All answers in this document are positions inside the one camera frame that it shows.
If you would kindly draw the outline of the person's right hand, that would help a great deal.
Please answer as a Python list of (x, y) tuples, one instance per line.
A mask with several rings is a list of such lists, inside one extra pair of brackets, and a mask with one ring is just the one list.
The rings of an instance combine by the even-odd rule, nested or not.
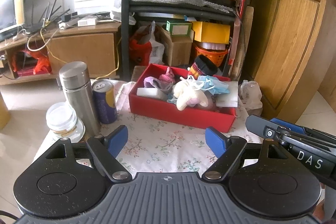
[(317, 207), (315, 208), (315, 211), (313, 215), (319, 219), (321, 222), (323, 221), (325, 217), (325, 211), (324, 211), (324, 201), (320, 202)]

